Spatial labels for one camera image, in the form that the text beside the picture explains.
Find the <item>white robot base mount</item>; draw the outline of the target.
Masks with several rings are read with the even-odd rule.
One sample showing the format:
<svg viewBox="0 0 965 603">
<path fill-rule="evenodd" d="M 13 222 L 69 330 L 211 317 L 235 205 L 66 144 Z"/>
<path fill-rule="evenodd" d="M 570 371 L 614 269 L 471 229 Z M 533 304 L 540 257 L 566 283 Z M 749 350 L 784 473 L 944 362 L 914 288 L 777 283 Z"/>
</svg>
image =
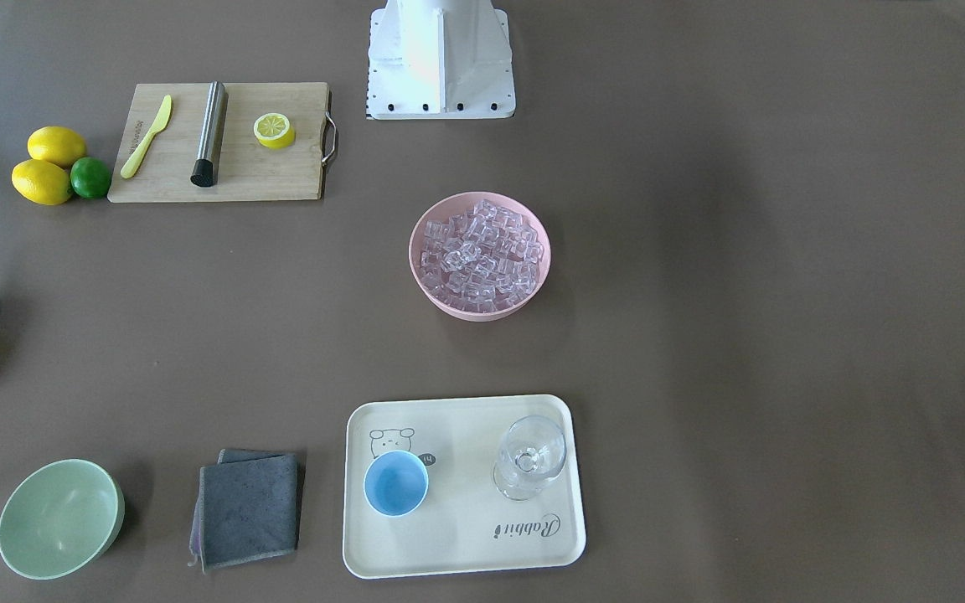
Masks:
<svg viewBox="0 0 965 603">
<path fill-rule="evenodd" d="M 508 16 L 490 1 L 388 1 L 369 23 L 365 115 L 371 120 L 516 113 Z"/>
</svg>

